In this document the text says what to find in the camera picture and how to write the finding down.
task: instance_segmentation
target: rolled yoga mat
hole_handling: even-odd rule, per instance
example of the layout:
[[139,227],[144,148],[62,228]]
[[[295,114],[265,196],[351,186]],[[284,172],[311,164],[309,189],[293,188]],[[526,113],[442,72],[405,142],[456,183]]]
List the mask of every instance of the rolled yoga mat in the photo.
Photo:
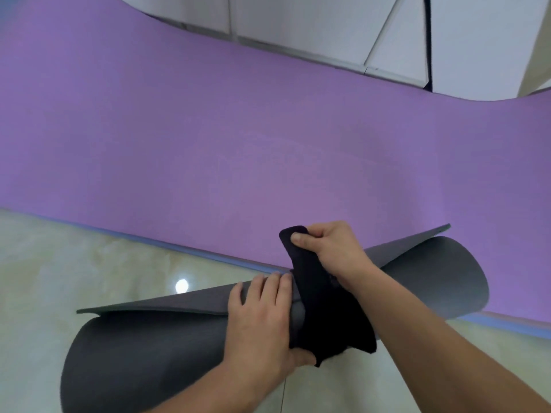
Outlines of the rolled yoga mat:
[[[488,283],[476,260],[447,237],[444,225],[368,248],[389,276],[445,319],[481,310]],[[311,350],[319,364],[347,347],[376,349],[369,320],[317,256],[280,239],[293,262],[290,346]],[[75,337],[61,376],[64,413],[140,413],[176,395],[222,361],[233,285],[81,309],[99,314]],[[244,284],[245,298],[249,283]]]

